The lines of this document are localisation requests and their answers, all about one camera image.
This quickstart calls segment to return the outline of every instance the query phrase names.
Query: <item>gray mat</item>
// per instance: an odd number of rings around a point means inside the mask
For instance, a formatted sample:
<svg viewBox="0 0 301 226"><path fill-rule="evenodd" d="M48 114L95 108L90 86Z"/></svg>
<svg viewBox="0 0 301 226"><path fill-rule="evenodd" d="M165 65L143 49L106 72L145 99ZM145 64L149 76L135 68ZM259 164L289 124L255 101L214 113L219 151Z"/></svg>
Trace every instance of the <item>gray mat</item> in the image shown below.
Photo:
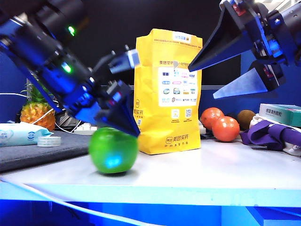
<svg viewBox="0 0 301 226"><path fill-rule="evenodd" d="M0 147L0 172L37 166L87 154L91 136L55 131L52 136L62 139L59 147L36 145Z"/></svg>

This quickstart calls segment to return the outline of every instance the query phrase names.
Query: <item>robotic arm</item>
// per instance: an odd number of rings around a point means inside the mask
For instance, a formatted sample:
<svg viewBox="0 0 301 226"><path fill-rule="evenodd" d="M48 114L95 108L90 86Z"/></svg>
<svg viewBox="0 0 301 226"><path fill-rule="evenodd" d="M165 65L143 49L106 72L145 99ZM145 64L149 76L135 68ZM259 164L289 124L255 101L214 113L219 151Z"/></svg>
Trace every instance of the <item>robotic arm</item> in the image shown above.
<svg viewBox="0 0 301 226"><path fill-rule="evenodd" d="M15 23L17 28L0 32L0 51L13 60L49 104L57 112L64 108L79 120L105 123L137 137L140 131L128 102L130 87L122 81L101 86L101 78L95 77L93 71L63 46L87 21L82 1L30 0L26 8L10 8L17 4L11 1L0 3L0 28L7 23ZM27 20L16 17L22 12L27 13ZM133 69L138 63L137 51L126 46L125 51L113 51L103 57L95 70L109 67L111 73L118 73Z"/></svg>
<svg viewBox="0 0 301 226"><path fill-rule="evenodd" d="M249 71L214 93L214 98L267 92L285 82L281 64L301 66L301 2L283 12L254 0L223 0L219 23L190 71L252 50Z"/></svg>

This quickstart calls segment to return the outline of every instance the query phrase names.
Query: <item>green led light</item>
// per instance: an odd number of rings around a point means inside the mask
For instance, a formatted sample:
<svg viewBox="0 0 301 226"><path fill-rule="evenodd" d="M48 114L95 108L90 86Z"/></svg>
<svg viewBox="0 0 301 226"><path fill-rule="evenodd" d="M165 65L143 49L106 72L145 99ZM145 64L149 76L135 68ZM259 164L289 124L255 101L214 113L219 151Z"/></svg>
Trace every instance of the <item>green led light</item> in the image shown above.
<svg viewBox="0 0 301 226"><path fill-rule="evenodd" d="M72 68L66 63L62 63L62 68L67 72L67 73L71 73L72 72Z"/></svg>
<svg viewBox="0 0 301 226"><path fill-rule="evenodd" d="M72 36L75 35L75 29L74 29L74 27L69 26L69 27L68 27L68 30L69 30L69 32L70 32L70 34L71 34Z"/></svg>

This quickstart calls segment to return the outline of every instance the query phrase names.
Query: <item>white label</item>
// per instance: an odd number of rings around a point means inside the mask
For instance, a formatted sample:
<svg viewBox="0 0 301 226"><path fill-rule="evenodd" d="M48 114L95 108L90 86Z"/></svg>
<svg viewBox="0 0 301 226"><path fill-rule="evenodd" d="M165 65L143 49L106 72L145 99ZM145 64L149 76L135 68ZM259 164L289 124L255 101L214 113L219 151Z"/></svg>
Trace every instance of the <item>white label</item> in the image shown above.
<svg viewBox="0 0 301 226"><path fill-rule="evenodd" d="M198 97L197 71L159 67L158 97L160 107L196 106Z"/></svg>
<svg viewBox="0 0 301 226"><path fill-rule="evenodd" d="M183 32L173 32L173 39L175 41L182 41L185 43L191 43L191 34L186 34Z"/></svg>
<svg viewBox="0 0 301 226"><path fill-rule="evenodd" d="M39 147L57 147L61 145L61 137L38 137Z"/></svg>
<svg viewBox="0 0 301 226"><path fill-rule="evenodd" d="M137 125L140 126L140 125L141 125L141 122L142 122L142 119L138 119L138 120L137 120Z"/></svg>

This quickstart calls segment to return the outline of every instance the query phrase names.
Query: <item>tomato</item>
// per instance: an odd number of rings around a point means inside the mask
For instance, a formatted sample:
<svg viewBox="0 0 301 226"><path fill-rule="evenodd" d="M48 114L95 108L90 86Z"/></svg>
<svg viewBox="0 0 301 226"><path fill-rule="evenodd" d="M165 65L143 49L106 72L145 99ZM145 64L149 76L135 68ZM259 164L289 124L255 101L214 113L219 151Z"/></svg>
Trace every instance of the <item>tomato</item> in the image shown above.
<svg viewBox="0 0 301 226"><path fill-rule="evenodd" d="M101 173L120 173L132 168L138 155L137 138L111 127L91 137L89 154Z"/></svg>
<svg viewBox="0 0 301 226"><path fill-rule="evenodd" d="M206 129L212 130L214 122L218 118L223 116L224 113L221 111L221 109L217 107L210 107L204 110L204 112L201 115L200 121Z"/></svg>
<svg viewBox="0 0 301 226"><path fill-rule="evenodd" d="M238 136L239 123L229 116L224 116L216 120L212 132L218 140L229 142Z"/></svg>

